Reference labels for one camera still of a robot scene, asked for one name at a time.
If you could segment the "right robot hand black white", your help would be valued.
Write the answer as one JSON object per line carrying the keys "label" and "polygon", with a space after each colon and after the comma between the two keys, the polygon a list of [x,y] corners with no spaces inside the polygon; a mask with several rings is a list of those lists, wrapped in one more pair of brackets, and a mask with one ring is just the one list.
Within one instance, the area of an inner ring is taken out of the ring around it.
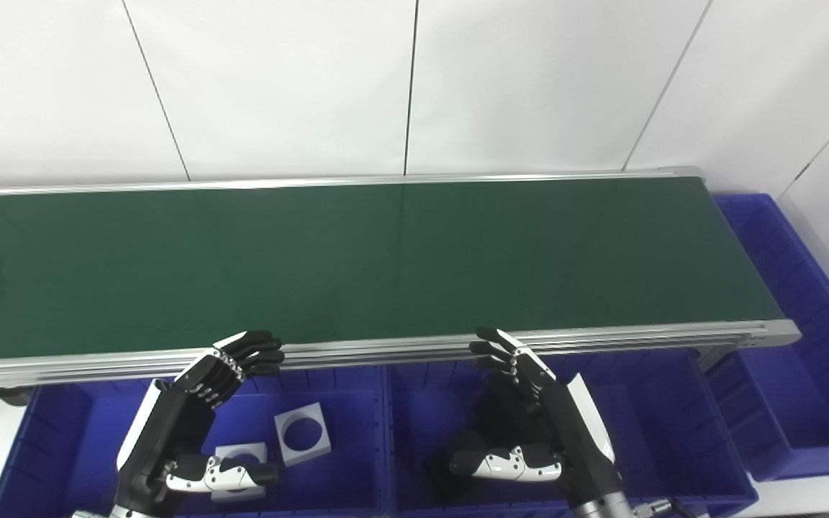
{"label": "right robot hand black white", "polygon": [[477,430],[448,443],[448,468],[468,478],[554,482],[576,517],[630,517],[601,413],[581,375],[563,383],[533,349],[480,327],[469,344],[486,371]]}

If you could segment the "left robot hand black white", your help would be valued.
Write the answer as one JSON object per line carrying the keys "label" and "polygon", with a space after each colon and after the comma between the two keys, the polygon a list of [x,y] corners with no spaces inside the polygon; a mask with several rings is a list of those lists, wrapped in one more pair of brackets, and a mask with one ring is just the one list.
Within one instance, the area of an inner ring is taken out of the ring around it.
{"label": "left robot hand black white", "polygon": [[119,447],[111,515],[172,517],[188,494],[279,482],[277,465],[205,455],[203,446],[217,407],[244,381],[280,373],[281,347],[267,330],[237,332],[205,348],[173,380],[152,380]]}

